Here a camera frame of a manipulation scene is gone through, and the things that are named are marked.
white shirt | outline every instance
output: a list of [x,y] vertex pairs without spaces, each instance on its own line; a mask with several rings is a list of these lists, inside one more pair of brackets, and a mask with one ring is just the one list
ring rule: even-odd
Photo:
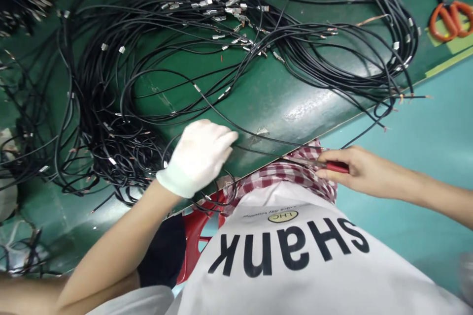
[[166,287],[138,289],[89,314],[473,314],[333,204],[290,182],[244,196],[169,307],[170,299]]

checkered scarf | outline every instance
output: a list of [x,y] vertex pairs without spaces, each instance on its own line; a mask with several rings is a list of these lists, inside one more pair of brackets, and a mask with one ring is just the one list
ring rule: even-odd
[[[319,149],[301,147],[289,153],[287,157],[317,160],[319,154],[322,152],[320,141],[315,139],[307,145],[318,147]],[[317,170],[317,167],[302,167],[291,162],[275,161],[236,183],[236,198],[231,205],[224,208],[223,215],[231,215],[241,198],[252,190],[263,189],[279,181],[288,181],[301,185],[309,189],[315,195],[335,204],[335,200],[337,199],[337,184],[325,179],[319,179],[315,175]],[[223,188],[223,194],[226,200],[232,196],[233,188],[233,184]]]

white glove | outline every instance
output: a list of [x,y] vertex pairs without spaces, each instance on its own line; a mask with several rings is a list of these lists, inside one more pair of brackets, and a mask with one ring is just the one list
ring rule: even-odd
[[189,124],[177,143],[167,168],[156,179],[172,193],[192,198],[220,173],[238,133],[209,120]]

wrist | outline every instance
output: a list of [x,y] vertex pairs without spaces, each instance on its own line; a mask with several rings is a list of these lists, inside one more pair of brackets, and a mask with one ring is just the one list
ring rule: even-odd
[[197,192],[192,180],[177,165],[171,163],[156,173],[156,180],[170,192],[190,199]]
[[396,196],[396,199],[404,202],[423,205],[426,203],[427,190],[432,188],[433,182],[436,182],[432,177],[409,170],[406,178],[400,182],[403,192]]
[[143,194],[141,200],[147,205],[155,204],[161,207],[172,208],[182,200],[182,197],[165,188],[158,180],[154,180]]

orange scissors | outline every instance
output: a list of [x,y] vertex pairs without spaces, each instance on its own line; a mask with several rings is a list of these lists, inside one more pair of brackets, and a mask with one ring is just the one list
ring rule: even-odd
[[[470,21],[470,29],[468,31],[463,29],[460,12],[466,15]],[[438,16],[442,18],[449,35],[445,36],[445,34],[437,30],[436,22]],[[464,38],[473,32],[473,10],[468,4],[461,1],[439,0],[439,5],[430,18],[429,28],[432,36],[440,42],[449,42],[456,37]]]

